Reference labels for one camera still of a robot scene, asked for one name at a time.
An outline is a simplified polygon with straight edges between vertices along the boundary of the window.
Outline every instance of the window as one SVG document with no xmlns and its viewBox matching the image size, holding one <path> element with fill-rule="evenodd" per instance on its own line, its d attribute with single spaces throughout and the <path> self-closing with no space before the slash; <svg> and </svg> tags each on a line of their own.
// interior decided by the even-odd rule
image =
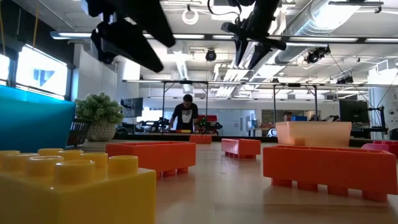
<svg viewBox="0 0 398 224">
<path fill-rule="evenodd" d="M 30 46 L 19 52 L 16 81 L 20 85 L 65 96 L 67 92 L 68 68 L 43 52 Z"/>
<path fill-rule="evenodd" d="M 10 59 L 4 55 L 0 55 L 0 85 L 5 85 L 8 79 Z"/>
</svg>

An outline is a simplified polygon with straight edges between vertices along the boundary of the red object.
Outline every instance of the red object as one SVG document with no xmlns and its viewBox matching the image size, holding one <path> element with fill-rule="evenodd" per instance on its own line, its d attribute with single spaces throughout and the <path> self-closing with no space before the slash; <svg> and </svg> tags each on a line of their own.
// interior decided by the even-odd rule
<svg viewBox="0 0 398 224">
<path fill-rule="evenodd" d="M 373 141 L 373 144 L 365 144 L 361 149 L 383 150 L 393 153 L 398 157 L 398 141 Z"/>
<path fill-rule="evenodd" d="M 206 118 L 206 115 L 198 115 L 198 120 L 201 121 L 203 118 Z M 217 115 L 207 115 L 207 122 L 216 122 Z"/>
<path fill-rule="evenodd" d="M 222 139 L 221 150 L 226 156 L 238 159 L 255 159 L 261 154 L 261 141 L 248 139 Z"/>
<path fill-rule="evenodd" d="M 134 142 L 107 144 L 108 156 L 137 156 L 138 167 L 156 170 L 157 178 L 188 172 L 196 163 L 196 145 L 187 142 Z"/>
<path fill-rule="evenodd" d="M 197 144 L 211 144 L 211 136 L 209 135 L 191 135 L 189 142 Z"/>
<path fill-rule="evenodd" d="M 395 155 L 380 150 L 305 146 L 263 149 L 263 174 L 273 185 L 317 191 L 328 186 L 329 194 L 347 195 L 362 190 L 363 199 L 383 201 L 398 194 Z"/>
</svg>

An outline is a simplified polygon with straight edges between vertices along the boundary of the green plant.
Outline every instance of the green plant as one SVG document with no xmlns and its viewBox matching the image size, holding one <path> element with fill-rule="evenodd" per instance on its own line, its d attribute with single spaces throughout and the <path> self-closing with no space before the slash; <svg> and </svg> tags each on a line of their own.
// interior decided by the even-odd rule
<svg viewBox="0 0 398 224">
<path fill-rule="evenodd" d="M 97 121 L 100 124 L 112 123 L 118 124 L 123 120 L 123 114 L 120 113 L 122 107 L 116 100 L 111 100 L 108 95 L 89 94 L 84 100 L 75 100 L 76 116 L 81 119 Z"/>
</svg>

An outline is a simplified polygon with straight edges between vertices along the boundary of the computer monitor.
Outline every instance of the computer monitor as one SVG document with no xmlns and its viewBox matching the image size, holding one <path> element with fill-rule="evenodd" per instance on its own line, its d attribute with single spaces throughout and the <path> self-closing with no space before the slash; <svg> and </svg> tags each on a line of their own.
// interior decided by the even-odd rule
<svg viewBox="0 0 398 224">
<path fill-rule="evenodd" d="M 122 99 L 120 105 L 125 118 L 136 118 L 142 116 L 143 98 Z"/>
<path fill-rule="evenodd" d="M 369 123 L 368 102 L 340 100 L 340 120 L 353 123 Z"/>
</svg>

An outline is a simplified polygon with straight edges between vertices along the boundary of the pipe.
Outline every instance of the pipe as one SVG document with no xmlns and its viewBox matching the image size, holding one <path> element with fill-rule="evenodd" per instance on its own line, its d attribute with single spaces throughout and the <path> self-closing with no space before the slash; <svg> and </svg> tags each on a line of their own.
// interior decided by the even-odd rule
<svg viewBox="0 0 398 224">
<path fill-rule="evenodd" d="M 280 9 L 279 17 L 278 17 L 278 27 L 274 31 L 274 35 L 280 35 L 286 29 L 286 8 L 282 7 Z"/>
</svg>

